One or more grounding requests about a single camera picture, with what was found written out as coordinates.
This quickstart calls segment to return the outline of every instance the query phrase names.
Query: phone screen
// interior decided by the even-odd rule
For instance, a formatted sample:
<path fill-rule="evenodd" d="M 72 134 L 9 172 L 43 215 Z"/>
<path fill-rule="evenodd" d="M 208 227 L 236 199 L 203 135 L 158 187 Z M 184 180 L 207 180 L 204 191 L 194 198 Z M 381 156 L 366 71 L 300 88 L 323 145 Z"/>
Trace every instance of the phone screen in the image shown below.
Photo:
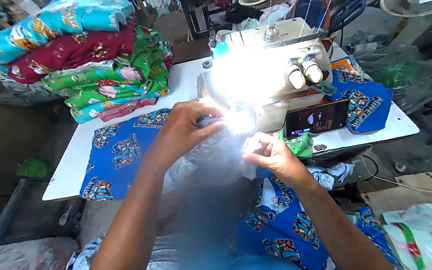
<path fill-rule="evenodd" d="M 305 133 L 320 133 L 346 127 L 349 100 L 315 105 L 286 114 L 284 136 L 291 139 Z"/>

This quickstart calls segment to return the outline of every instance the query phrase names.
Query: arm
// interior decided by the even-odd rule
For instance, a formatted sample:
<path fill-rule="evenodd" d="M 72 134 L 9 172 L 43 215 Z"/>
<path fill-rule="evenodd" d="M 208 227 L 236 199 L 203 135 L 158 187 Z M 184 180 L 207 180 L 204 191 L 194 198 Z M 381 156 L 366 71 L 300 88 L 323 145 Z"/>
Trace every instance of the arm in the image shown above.
<path fill-rule="evenodd" d="M 381 250 L 351 222 L 283 140 L 261 132 L 253 139 L 263 148 L 259 154 L 245 154 L 243 159 L 270 169 L 296 192 L 336 266 L 344 270 L 393 269 Z"/>
<path fill-rule="evenodd" d="M 136 179 L 117 212 L 91 270 L 145 269 L 156 236 L 165 172 L 195 145 L 217 132 L 215 122 L 199 129 L 196 119 L 221 111 L 196 100 L 178 102 L 144 154 Z"/>

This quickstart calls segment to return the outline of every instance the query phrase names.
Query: stack of folded fabric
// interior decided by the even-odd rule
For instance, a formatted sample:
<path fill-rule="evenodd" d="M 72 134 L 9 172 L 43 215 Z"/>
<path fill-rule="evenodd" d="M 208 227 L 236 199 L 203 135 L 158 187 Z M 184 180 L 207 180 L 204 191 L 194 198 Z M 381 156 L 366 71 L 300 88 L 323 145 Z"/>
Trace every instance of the stack of folded fabric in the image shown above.
<path fill-rule="evenodd" d="M 81 124 L 154 105 L 168 94 L 171 46 L 134 12 L 128 0 L 53 1 L 0 31 L 0 79 L 59 93 Z"/>

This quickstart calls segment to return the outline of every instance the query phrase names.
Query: video on phone screen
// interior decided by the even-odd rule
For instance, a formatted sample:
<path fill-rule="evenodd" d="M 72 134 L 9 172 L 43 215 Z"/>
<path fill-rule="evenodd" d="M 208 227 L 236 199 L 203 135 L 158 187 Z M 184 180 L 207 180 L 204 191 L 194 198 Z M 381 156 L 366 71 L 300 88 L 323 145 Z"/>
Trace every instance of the video on phone screen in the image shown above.
<path fill-rule="evenodd" d="M 337 113 L 338 106 L 335 105 L 308 108 L 288 114 L 286 135 L 296 137 L 305 133 L 319 133 L 344 127 L 346 120 L 342 120 L 338 115 L 341 112 Z"/>

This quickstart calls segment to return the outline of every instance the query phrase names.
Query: wall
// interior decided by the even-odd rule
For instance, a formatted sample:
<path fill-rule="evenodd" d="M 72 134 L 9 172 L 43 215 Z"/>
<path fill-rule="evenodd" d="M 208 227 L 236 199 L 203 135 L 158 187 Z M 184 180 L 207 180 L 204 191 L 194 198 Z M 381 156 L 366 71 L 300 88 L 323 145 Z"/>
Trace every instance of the wall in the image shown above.
<path fill-rule="evenodd" d="M 0 104 L 0 175 L 14 175 L 17 163 L 36 156 L 52 126 L 34 107 Z"/>

